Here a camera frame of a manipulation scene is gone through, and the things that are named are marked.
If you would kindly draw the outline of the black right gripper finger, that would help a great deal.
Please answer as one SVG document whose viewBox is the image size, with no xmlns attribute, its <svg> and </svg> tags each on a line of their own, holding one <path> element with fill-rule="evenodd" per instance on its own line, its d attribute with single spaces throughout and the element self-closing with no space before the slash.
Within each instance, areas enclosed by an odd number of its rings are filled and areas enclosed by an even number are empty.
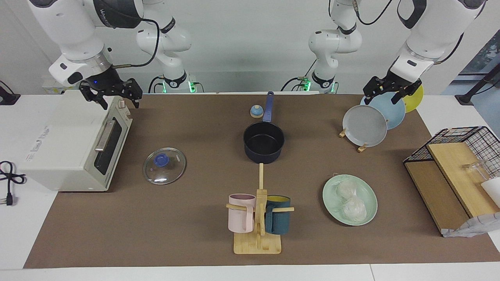
<svg viewBox="0 0 500 281">
<path fill-rule="evenodd" d="M 94 93 L 92 90 L 86 90 L 86 100 L 99 104 L 104 110 L 108 109 L 108 104 L 101 92 Z"/>
<path fill-rule="evenodd" d="M 143 90 L 134 78 L 130 78 L 124 83 L 124 98 L 130 100 L 135 108 L 140 107 L 142 96 Z"/>
</svg>

